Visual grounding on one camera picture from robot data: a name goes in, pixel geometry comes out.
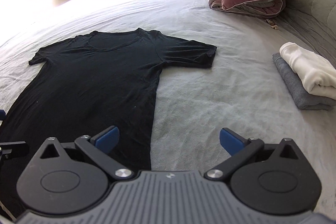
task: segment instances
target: folded comforter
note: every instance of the folded comforter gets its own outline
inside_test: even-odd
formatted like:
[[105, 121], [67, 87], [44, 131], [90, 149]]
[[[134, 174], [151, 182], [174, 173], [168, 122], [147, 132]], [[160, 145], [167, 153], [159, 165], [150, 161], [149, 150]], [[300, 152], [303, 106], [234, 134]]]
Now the folded comforter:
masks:
[[276, 17], [286, 6], [285, 0], [258, 0], [224, 10], [222, 8], [222, 0], [208, 0], [208, 3], [209, 7], [213, 10], [258, 17], [261, 19]]

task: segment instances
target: gray ribbed panel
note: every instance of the gray ribbed panel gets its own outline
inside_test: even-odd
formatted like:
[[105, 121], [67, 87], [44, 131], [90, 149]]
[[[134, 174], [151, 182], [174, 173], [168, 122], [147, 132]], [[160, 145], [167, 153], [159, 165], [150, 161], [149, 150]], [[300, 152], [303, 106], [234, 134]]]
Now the gray ribbed panel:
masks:
[[119, 182], [96, 208], [78, 216], [47, 218], [27, 213], [19, 224], [297, 224], [311, 213], [267, 216], [237, 201], [224, 183], [198, 171], [149, 172]]

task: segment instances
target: folded towel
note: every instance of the folded towel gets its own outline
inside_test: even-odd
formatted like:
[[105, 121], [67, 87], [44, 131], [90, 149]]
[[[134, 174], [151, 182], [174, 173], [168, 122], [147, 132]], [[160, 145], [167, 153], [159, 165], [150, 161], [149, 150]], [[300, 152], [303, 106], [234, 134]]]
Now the folded towel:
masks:
[[333, 106], [336, 106], [336, 101], [331, 98], [309, 94], [304, 89], [299, 76], [281, 58], [280, 53], [273, 54], [273, 62], [298, 108], [331, 110]]
[[292, 42], [281, 46], [280, 55], [308, 93], [336, 100], [336, 70], [327, 59]]

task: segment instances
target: white bed sheet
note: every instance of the white bed sheet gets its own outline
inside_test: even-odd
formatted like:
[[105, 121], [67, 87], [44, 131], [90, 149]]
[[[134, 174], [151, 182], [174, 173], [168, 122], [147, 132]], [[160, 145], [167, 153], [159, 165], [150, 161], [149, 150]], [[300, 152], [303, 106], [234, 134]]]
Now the white bed sheet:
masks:
[[203, 172], [228, 158], [218, 140], [222, 127], [267, 143], [291, 137], [321, 179], [316, 211], [336, 218], [336, 112], [298, 110], [272, 61], [288, 41], [307, 46], [262, 20], [211, 10], [208, 0], [71, 0], [57, 7], [0, 44], [0, 106], [8, 111], [37, 75], [42, 65], [28, 60], [40, 47], [94, 30], [138, 27], [218, 47], [211, 69], [163, 70], [152, 131], [154, 170]]

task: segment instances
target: t-shirt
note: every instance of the t-shirt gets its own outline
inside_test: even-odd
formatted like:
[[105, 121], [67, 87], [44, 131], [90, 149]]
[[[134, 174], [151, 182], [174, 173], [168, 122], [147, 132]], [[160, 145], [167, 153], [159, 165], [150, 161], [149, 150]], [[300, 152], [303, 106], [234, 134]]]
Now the t-shirt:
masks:
[[73, 142], [109, 126], [120, 131], [109, 154], [126, 167], [150, 170], [156, 90], [164, 67], [210, 68], [216, 47], [161, 32], [91, 32], [43, 47], [29, 65], [45, 62], [0, 126], [0, 142], [26, 141], [27, 157], [6, 161], [0, 199], [18, 215], [16, 182], [48, 137]]

